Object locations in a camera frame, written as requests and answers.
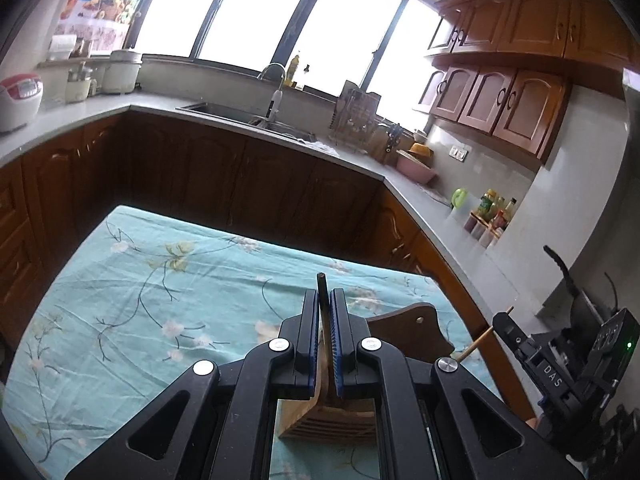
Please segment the yellow bottle on windowsill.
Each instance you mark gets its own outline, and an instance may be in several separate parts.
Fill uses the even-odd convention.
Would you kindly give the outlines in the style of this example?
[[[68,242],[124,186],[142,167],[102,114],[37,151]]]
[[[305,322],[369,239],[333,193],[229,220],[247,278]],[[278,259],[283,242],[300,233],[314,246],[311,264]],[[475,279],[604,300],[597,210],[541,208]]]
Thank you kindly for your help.
[[[285,83],[288,86],[288,88],[295,87],[295,75],[296,75],[298,66],[299,66],[299,54],[296,53],[296,55],[294,55],[292,57],[292,60],[288,63],[288,68],[286,69]]]

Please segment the white electric pot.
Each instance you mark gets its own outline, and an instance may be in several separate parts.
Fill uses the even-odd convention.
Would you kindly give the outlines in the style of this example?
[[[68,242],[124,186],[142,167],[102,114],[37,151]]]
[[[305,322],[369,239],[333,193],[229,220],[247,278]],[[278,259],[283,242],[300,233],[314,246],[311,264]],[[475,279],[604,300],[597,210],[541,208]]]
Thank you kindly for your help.
[[[142,54],[135,50],[114,50],[105,65],[102,92],[128,94],[134,91],[142,66]]]

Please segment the floral teal tablecloth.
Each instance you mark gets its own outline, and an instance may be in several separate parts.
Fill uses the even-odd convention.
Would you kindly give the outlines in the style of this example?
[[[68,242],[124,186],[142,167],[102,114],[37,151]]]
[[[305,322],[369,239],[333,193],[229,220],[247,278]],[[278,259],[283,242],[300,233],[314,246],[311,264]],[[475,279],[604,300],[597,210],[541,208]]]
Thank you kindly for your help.
[[[430,278],[115,208],[40,301],[2,396],[43,477],[61,479],[199,360],[233,362],[279,333],[326,274],[367,318],[427,302],[462,352],[472,338]]]

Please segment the chrome sink faucet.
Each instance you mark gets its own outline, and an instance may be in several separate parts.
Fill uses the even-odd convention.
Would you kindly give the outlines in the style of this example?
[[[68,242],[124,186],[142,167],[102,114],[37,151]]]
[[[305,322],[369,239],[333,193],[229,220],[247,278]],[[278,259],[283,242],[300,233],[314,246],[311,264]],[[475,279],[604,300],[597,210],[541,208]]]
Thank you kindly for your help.
[[[269,74],[277,75],[277,87],[271,96],[265,120],[266,122],[275,122],[277,120],[277,114],[283,98],[282,87],[285,80],[286,69],[281,63],[271,62],[258,74],[257,79],[265,80]]]

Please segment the white red rice cooker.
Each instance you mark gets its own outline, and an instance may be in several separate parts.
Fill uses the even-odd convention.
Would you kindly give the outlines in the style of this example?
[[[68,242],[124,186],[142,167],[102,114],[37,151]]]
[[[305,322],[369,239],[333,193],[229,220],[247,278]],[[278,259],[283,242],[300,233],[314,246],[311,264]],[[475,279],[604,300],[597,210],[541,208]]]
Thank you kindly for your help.
[[[43,82],[35,73],[17,74],[1,81],[0,132],[11,132],[31,122],[38,113]]]

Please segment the wooden chopstick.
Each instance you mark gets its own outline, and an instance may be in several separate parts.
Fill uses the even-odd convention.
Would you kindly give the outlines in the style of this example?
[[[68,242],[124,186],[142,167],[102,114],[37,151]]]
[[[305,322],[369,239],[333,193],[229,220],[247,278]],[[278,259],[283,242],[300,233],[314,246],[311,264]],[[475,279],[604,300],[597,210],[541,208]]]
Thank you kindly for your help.
[[[514,306],[511,306],[508,307],[504,312],[500,313],[511,314],[513,310]],[[483,342],[485,342],[485,340],[494,332],[494,330],[494,326],[489,326],[488,329],[485,330],[484,333],[482,333],[477,338],[477,340],[474,340],[472,344],[470,344],[469,347],[460,354],[460,356],[456,357],[457,362],[462,363],[464,360],[466,360]]]

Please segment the tropical fruit poster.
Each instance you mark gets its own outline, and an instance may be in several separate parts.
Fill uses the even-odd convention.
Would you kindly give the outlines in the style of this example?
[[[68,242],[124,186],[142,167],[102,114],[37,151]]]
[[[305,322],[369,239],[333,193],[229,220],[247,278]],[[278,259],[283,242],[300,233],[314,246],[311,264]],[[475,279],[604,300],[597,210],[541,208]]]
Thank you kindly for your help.
[[[141,0],[66,0],[55,35],[90,42],[90,55],[110,54],[124,46]]]

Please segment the green cup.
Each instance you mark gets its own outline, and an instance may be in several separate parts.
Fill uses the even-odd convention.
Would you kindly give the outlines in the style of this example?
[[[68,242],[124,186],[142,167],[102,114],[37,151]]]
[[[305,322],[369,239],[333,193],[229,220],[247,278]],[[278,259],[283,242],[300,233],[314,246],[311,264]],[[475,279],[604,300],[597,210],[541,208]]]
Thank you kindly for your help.
[[[450,205],[454,209],[460,209],[468,197],[466,188],[457,188],[450,197]]]

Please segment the wooden utensil holder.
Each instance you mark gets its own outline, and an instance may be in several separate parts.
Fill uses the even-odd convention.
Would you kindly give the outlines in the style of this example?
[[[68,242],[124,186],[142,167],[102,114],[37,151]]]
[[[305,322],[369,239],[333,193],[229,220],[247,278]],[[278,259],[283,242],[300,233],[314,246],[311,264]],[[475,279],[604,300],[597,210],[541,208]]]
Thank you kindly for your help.
[[[371,316],[367,323],[373,337],[393,344],[407,358],[432,364],[454,352],[454,346],[440,331],[435,307],[427,302]],[[374,441],[374,402],[342,399],[336,394],[326,350],[320,352],[318,372],[311,400],[281,403],[277,436],[338,444]]]

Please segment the pink wash basin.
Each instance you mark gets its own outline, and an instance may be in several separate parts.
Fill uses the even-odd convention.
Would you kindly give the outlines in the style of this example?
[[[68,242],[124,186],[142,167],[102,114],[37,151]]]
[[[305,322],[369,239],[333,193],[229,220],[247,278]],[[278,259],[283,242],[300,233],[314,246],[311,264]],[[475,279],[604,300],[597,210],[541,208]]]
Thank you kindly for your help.
[[[397,162],[396,169],[413,182],[420,185],[427,185],[437,176],[437,172],[426,166],[419,159],[410,153],[399,150],[396,152]]]

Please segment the condiment bottles rack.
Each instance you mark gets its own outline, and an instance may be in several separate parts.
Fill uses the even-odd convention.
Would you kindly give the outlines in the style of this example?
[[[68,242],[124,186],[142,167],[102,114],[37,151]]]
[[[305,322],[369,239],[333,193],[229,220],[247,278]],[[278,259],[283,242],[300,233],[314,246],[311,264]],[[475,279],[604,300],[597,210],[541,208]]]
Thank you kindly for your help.
[[[483,248],[495,245],[511,223],[518,200],[511,197],[506,200],[490,188],[480,198],[478,205],[471,210],[464,222],[463,229],[470,233]]]

